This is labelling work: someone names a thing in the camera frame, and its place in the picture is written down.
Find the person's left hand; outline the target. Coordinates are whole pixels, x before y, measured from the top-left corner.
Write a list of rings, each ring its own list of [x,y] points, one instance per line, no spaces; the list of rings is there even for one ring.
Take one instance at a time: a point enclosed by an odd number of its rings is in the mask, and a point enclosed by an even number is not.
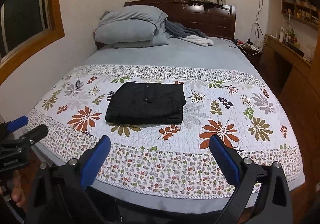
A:
[[[12,173],[13,188],[11,192],[11,198],[16,202],[17,207],[22,208],[25,203],[25,194],[21,186],[21,176],[18,170]]]

